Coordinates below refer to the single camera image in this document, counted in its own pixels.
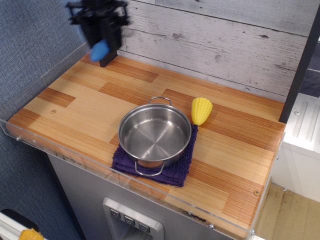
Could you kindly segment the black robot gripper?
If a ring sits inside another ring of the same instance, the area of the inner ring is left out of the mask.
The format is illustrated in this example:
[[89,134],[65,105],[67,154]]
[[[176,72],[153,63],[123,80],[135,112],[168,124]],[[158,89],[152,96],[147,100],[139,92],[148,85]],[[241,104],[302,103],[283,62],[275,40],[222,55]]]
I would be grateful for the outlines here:
[[71,23],[81,25],[89,46],[92,48],[103,38],[110,50],[122,46],[121,26],[130,24],[127,6],[123,0],[79,0],[66,4]]

